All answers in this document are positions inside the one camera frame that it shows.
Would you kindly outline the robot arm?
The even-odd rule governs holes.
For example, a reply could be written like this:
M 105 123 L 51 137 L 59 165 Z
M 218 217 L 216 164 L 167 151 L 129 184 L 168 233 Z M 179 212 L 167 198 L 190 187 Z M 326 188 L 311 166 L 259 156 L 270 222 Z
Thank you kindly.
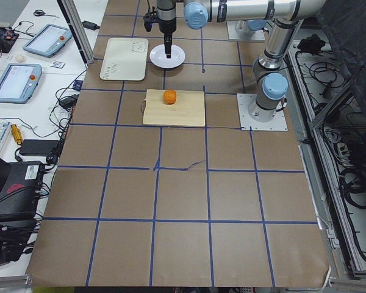
M 207 23 L 229 20 L 274 20 L 264 52 L 254 63 L 259 93 L 248 107 L 260 122 L 272 120 L 288 83 L 279 73 L 283 58 L 303 19 L 314 16 L 324 1 L 184 1 L 187 26 L 201 29 Z

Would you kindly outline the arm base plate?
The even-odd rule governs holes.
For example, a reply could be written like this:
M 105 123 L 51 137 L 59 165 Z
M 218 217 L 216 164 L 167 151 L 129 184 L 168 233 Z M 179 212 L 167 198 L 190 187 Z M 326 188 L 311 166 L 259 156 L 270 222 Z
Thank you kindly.
M 264 27 L 266 20 L 228 21 L 228 37 L 230 41 L 257 42 L 265 41 Z
M 237 94 L 240 128 L 245 131 L 288 131 L 281 102 L 273 110 L 256 104 L 256 94 Z

